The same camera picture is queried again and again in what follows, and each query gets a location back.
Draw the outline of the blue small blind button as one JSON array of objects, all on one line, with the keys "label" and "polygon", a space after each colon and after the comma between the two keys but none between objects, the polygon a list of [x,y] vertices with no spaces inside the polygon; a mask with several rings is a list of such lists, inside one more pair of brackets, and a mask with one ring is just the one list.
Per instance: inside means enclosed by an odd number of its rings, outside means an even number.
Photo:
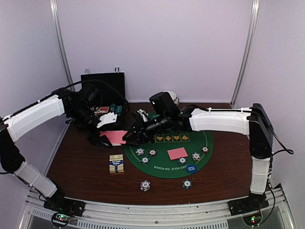
[{"label": "blue small blind button", "polygon": [[188,165],[186,167],[186,171],[190,174],[194,174],[197,172],[197,166],[196,165]]}]

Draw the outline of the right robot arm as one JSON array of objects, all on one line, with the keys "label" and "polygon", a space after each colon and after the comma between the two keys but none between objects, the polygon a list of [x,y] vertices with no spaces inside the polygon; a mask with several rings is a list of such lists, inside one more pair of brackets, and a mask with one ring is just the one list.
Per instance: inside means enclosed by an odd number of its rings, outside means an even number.
[{"label": "right robot arm", "polygon": [[223,131],[249,136],[252,157],[252,180],[247,210],[255,210],[266,199],[265,189],[273,156],[273,127],[261,104],[249,108],[213,109],[188,105],[179,109],[169,92],[159,92],[150,97],[157,117],[148,118],[144,112],[133,112],[135,122],[123,136],[128,143],[148,143],[155,134],[164,130],[183,132]]}]

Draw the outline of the blue tan ten chip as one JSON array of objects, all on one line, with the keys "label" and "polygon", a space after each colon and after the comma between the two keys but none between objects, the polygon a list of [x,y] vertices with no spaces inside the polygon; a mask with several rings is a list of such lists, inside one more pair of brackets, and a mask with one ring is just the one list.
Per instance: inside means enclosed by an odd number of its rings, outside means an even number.
[{"label": "blue tan ten chip", "polygon": [[136,153],[136,155],[141,156],[145,153],[145,150],[143,148],[139,147],[135,150],[135,153]]}]

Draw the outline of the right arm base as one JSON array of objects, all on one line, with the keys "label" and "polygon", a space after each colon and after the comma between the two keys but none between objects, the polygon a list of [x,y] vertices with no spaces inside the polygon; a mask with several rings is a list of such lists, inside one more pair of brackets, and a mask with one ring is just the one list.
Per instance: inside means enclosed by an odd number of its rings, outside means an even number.
[{"label": "right arm base", "polygon": [[228,202],[231,216],[259,211],[260,209],[266,208],[268,206],[269,202],[266,199],[259,200],[250,197],[231,200]]}]

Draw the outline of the red-backed card deck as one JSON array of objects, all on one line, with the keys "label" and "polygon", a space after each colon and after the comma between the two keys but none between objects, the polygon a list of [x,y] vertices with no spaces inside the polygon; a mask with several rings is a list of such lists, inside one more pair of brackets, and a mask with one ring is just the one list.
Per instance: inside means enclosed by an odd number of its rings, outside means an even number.
[{"label": "red-backed card deck", "polygon": [[104,131],[104,132],[100,132],[100,137],[106,135],[112,145],[118,146],[118,145],[126,144],[126,141],[122,139],[126,133],[127,131],[124,130]]}]

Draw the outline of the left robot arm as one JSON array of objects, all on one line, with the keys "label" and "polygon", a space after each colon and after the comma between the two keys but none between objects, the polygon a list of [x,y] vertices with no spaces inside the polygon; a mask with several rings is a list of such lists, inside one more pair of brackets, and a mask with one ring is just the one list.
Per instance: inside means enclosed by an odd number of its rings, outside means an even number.
[{"label": "left robot arm", "polygon": [[116,122],[117,114],[97,117],[94,110],[101,105],[100,91],[87,84],[75,92],[68,87],[53,91],[50,95],[0,120],[0,164],[6,174],[12,174],[35,188],[58,212],[64,212],[69,204],[64,191],[31,165],[20,154],[15,143],[26,133],[61,115],[66,115],[90,132],[92,145],[110,148],[108,137],[100,136],[104,125]]}]

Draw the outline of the red card bottom player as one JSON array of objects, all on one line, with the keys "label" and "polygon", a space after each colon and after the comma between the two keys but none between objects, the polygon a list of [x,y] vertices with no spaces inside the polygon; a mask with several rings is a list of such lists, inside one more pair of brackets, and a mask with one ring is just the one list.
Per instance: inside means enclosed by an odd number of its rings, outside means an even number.
[{"label": "red card bottom player", "polygon": [[181,157],[188,157],[184,147],[168,150],[167,153],[171,160],[179,159]]}]

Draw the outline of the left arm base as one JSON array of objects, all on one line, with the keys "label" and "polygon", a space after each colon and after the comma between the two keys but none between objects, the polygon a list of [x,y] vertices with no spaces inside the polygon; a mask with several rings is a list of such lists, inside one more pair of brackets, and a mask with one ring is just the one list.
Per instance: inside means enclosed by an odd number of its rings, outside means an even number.
[{"label": "left arm base", "polygon": [[47,200],[43,204],[43,207],[46,209],[64,213],[69,216],[78,216],[78,217],[81,217],[83,215],[85,206],[86,206],[86,203],[83,201],[73,200],[73,199],[68,199],[68,198],[64,199],[64,203],[63,203],[62,207],[55,206],[54,204],[51,204]]}]

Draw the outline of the green blue chip bottom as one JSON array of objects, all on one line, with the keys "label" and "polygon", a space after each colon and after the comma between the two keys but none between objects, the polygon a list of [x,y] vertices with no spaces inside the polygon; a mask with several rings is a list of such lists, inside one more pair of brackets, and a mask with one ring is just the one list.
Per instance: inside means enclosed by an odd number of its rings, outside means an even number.
[{"label": "green blue chip bottom", "polygon": [[180,165],[185,165],[185,164],[187,163],[187,158],[185,158],[185,157],[179,158],[179,159],[178,159],[178,163],[179,163]]}]

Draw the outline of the brown black chip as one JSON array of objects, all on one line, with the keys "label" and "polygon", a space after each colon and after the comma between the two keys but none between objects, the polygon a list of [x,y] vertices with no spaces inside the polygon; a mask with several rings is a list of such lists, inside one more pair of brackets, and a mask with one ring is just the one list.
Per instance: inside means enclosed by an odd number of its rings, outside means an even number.
[{"label": "brown black chip", "polygon": [[209,153],[209,148],[206,147],[206,146],[203,146],[203,147],[201,148],[201,151],[202,151],[203,154],[207,154],[207,153]]},{"label": "brown black chip", "polygon": [[157,151],[155,149],[151,149],[151,150],[149,150],[148,155],[149,156],[156,156],[157,155]]}]

